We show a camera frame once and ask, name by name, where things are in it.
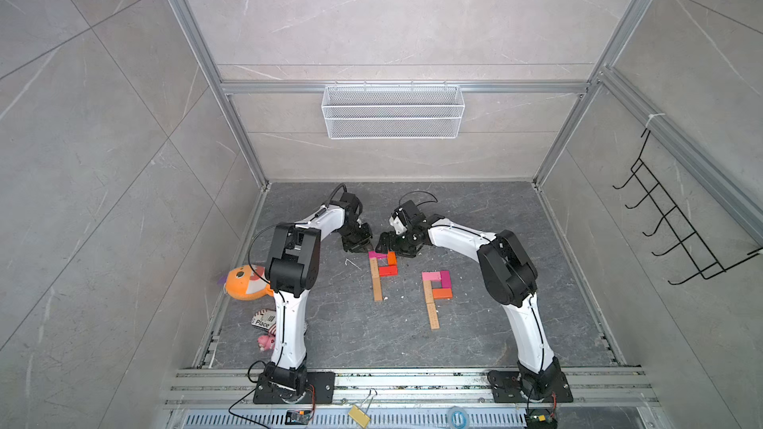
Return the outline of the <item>wooden block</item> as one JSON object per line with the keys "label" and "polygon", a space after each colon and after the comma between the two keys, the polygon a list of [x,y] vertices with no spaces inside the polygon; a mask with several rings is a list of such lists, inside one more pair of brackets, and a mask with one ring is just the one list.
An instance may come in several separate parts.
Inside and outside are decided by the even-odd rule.
{"label": "wooden block", "polygon": [[383,301],[383,290],[382,290],[381,280],[379,280],[379,278],[374,278],[372,280],[372,284],[373,284],[374,300],[376,302]]}
{"label": "wooden block", "polygon": [[427,305],[434,303],[433,293],[432,293],[432,286],[431,282],[429,280],[423,281],[423,292],[424,292],[424,299]]}
{"label": "wooden block", "polygon": [[380,273],[379,273],[379,264],[377,258],[371,258],[370,259],[370,266],[371,266],[371,274],[372,279],[374,281],[377,281],[380,279]]}
{"label": "wooden block", "polygon": [[428,302],[426,304],[426,311],[427,311],[427,317],[428,317],[430,329],[432,331],[439,330],[440,325],[439,325],[436,305],[433,302]]}

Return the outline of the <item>red block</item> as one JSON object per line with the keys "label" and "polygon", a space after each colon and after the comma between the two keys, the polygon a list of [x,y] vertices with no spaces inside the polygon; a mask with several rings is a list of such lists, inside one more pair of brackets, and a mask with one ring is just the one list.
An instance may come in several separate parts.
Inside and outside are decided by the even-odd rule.
{"label": "red block", "polygon": [[399,274],[399,268],[396,265],[383,266],[379,268],[379,275],[381,277],[397,276]]}

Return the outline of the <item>light pink block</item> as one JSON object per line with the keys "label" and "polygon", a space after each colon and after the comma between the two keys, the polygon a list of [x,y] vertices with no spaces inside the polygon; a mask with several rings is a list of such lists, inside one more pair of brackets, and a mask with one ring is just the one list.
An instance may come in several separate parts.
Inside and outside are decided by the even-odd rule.
{"label": "light pink block", "polygon": [[439,271],[422,272],[421,277],[423,281],[441,282],[441,273]]}

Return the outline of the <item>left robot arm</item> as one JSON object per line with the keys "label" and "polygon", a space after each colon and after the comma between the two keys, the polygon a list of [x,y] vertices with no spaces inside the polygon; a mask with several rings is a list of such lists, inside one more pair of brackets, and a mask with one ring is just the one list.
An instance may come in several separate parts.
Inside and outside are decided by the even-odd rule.
{"label": "left robot arm", "polygon": [[274,226],[263,277],[274,294],[276,340],[263,373],[269,383],[295,396],[307,390],[306,309],[319,275],[321,242],[339,234],[345,252],[370,250],[373,234],[361,220],[362,212],[361,200],[342,183],[311,216]]}

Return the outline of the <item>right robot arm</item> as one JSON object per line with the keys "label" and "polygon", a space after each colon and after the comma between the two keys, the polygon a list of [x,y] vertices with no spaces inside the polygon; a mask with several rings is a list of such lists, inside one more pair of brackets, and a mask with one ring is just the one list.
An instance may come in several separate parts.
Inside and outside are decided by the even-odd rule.
{"label": "right robot arm", "polygon": [[551,396],[562,369],[538,311],[538,270],[518,236],[510,230],[473,230],[439,214],[425,216],[411,200],[393,211],[389,223],[393,229],[381,234],[379,247],[410,258],[423,246],[443,247],[479,264],[486,290],[502,305],[510,322],[525,397],[541,401]]}

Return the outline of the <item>orange plush toy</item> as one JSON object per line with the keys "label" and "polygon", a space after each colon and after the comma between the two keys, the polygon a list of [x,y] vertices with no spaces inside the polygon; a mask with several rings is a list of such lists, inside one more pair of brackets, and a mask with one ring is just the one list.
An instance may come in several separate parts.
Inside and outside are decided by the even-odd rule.
{"label": "orange plush toy", "polygon": [[259,275],[264,268],[259,265],[251,267],[241,266],[231,270],[226,277],[221,279],[224,290],[232,299],[240,301],[254,301],[265,296],[272,297],[273,291],[270,285]]}

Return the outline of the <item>pink pig toy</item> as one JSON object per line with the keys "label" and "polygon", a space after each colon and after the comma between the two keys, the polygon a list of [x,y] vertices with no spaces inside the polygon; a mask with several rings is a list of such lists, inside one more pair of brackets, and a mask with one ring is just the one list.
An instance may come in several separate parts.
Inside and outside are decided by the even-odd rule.
{"label": "pink pig toy", "polygon": [[275,336],[272,334],[261,335],[258,337],[258,347],[261,352],[272,351],[275,344]]}

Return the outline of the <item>yellow tag with clip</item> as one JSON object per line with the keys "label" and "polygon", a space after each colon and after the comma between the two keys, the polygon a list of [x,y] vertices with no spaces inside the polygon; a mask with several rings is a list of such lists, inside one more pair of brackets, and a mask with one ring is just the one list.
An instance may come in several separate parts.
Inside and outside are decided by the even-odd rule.
{"label": "yellow tag with clip", "polygon": [[348,416],[362,429],[367,429],[371,423],[371,417],[368,410],[378,395],[375,389],[370,389],[368,395],[358,404],[353,404],[348,411]]}

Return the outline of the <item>tape roll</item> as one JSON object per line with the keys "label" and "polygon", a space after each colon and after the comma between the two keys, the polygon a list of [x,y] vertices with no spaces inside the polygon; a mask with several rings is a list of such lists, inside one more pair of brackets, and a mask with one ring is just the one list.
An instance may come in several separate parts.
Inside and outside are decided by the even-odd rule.
{"label": "tape roll", "polygon": [[453,406],[448,409],[446,422],[449,429],[468,429],[470,419],[464,408]]}

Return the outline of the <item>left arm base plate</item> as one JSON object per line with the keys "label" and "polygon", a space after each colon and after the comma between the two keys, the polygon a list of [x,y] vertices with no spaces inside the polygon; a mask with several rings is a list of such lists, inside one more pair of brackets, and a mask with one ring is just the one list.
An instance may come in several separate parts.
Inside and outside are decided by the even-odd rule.
{"label": "left arm base plate", "polygon": [[300,397],[294,390],[276,385],[266,377],[259,377],[252,397],[254,404],[317,404],[333,402],[337,375],[331,371],[308,371],[304,393]]}

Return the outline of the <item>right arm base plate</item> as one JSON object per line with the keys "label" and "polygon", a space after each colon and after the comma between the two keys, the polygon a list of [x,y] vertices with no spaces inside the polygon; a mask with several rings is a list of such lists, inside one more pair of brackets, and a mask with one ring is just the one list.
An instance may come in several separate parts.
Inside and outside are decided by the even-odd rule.
{"label": "right arm base plate", "polygon": [[531,371],[489,371],[489,387],[496,403],[571,403],[574,397],[566,374],[549,367],[539,375]]}

